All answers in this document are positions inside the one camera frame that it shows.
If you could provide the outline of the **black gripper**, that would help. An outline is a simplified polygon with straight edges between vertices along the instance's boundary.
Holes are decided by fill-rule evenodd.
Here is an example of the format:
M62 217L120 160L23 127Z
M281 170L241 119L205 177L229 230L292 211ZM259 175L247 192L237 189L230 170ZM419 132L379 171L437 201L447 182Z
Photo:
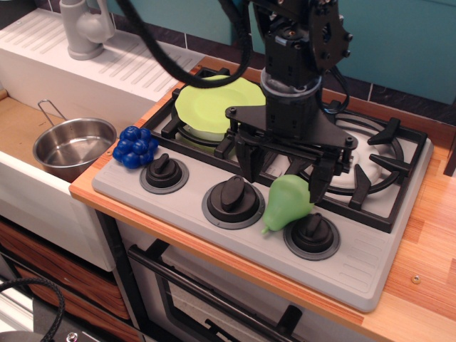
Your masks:
M296 88L262 73L260 86L265 105L226 110L243 177L256 182L268 152L297 157L313 165L310 202L319 203L333 176L349 170L358 141L328 119L337 111L321 102L321 77Z

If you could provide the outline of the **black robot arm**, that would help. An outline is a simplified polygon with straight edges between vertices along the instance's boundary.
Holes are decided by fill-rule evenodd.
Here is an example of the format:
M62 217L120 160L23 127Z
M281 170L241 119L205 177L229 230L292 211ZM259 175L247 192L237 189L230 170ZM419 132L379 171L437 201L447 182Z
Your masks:
M338 62L350 55L352 35L337 1L255 1L265 45L260 86L266 102L230 107L226 115L243 176L254 182L267 152L312 164L310 200L320 202L334 176L348 170L357 140L332 122L348 101L325 106L322 78L344 86Z

